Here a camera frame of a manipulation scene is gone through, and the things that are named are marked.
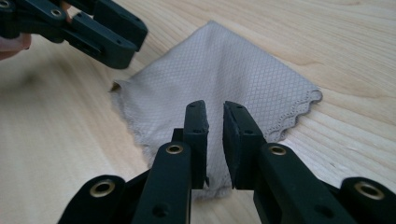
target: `gray cloth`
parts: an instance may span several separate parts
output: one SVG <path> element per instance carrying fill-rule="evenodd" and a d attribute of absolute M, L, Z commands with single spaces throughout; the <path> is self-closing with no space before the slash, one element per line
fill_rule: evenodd
<path fill-rule="evenodd" d="M 225 101 L 244 105 L 265 139 L 276 142 L 322 96 L 304 77 L 213 21 L 129 80 L 116 81 L 112 95 L 149 166 L 174 128 L 183 127 L 186 105 L 205 101 L 210 187 L 196 190 L 194 198 L 224 196 L 231 187 L 221 142 Z"/>

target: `light wood surface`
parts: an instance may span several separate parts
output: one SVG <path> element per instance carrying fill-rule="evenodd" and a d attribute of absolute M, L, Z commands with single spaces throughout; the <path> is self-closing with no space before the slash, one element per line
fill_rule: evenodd
<path fill-rule="evenodd" d="M 396 191 L 394 0 L 119 0 L 149 28 L 127 70 L 35 36 L 0 62 L 0 223 L 56 223 L 91 178 L 147 169 L 111 105 L 128 78 L 214 20 L 321 87 L 324 98 L 282 143 L 339 187 L 365 176 Z M 259 223 L 252 193 L 194 203 L 192 223 Z"/>

